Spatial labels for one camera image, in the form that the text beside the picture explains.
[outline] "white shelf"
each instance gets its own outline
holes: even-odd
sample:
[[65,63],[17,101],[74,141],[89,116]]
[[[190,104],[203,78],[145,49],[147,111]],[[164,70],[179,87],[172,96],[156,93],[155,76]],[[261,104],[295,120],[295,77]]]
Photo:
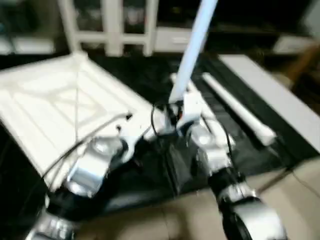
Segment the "white shelf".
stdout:
[[[53,54],[56,51],[52,38],[16,37],[13,39],[16,54]],[[11,44],[5,37],[0,37],[0,55],[13,52]]]

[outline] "white plastic panel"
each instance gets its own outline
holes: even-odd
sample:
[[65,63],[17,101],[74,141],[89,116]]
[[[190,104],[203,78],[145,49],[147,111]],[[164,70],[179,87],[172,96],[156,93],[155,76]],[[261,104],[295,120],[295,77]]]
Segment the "white plastic panel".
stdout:
[[[152,108],[104,69],[86,58],[80,64],[78,57],[59,57],[0,72],[1,121],[40,175],[74,144],[76,125],[81,138],[117,114]],[[116,125],[125,122],[118,120],[100,134],[114,136]],[[57,183],[70,165],[63,166]],[[47,184],[53,175],[54,171],[45,178]]]

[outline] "white plastic strip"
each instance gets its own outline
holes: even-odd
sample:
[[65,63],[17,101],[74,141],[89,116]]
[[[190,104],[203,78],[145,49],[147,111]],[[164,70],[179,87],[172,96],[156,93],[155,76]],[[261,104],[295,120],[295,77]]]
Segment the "white plastic strip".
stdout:
[[232,96],[218,81],[205,72],[202,74],[205,82],[225,101],[229,107],[248,125],[264,146],[274,142],[276,134],[264,125],[256,116],[249,112],[234,96]]

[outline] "beige floor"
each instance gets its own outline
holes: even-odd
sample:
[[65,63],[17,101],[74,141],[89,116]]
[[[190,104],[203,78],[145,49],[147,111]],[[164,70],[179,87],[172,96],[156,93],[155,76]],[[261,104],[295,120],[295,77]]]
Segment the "beige floor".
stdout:
[[[320,161],[297,171],[300,178],[320,187]],[[258,187],[277,173],[249,179]],[[283,220],[291,240],[320,239],[320,200],[287,177],[263,194]],[[96,219],[82,227],[79,240],[225,240],[214,196],[202,190],[161,205]]]

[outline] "white pipe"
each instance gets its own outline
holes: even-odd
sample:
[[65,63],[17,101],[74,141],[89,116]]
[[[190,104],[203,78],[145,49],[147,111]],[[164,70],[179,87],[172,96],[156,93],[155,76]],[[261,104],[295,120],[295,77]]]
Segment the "white pipe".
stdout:
[[201,46],[205,40],[206,33],[214,14],[218,0],[202,0],[199,10],[196,14],[196,18],[192,27],[192,34],[190,41],[182,61],[179,66],[177,80],[174,84],[170,97],[169,103],[183,99],[183,94],[187,89],[188,81],[191,77],[191,73],[195,68],[195,64],[201,50]]
[[[172,73],[170,75],[170,78],[171,78],[172,83],[174,84],[177,79],[177,74]],[[199,90],[197,89],[197,87],[195,86],[195,84],[192,82],[191,79],[187,85],[187,90],[190,92],[199,92]],[[202,115],[207,118],[210,118],[210,119],[205,119],[205,122],[203,119],[201,119],[200,124],[204,127],[208,126],[209,130],[215,136],[216,144],[218,146],[224,148],[228,152],[229,147],[228,147],[228,140],[227,140],[225,130],[223,129],[221,124],[218,122],[215,114],[212,112],[211,108],[208,106],[208,104],[206,103],[206,101],[203,98],[202,98],[201,107],[202,107]],[[235,141],[232,138],[232,136],[230,136],[230,135],[229,135],[229,140],[230,140],[231,146],[234,146]]]
[[264,146],[268,146],[274,141],[276,134],[270,127],[264,125],[258,118],[256,118],[256,116],[248,111],[209,73],[203,73],[202,77],[205,82],[229,105],[229,107],[251,128]]

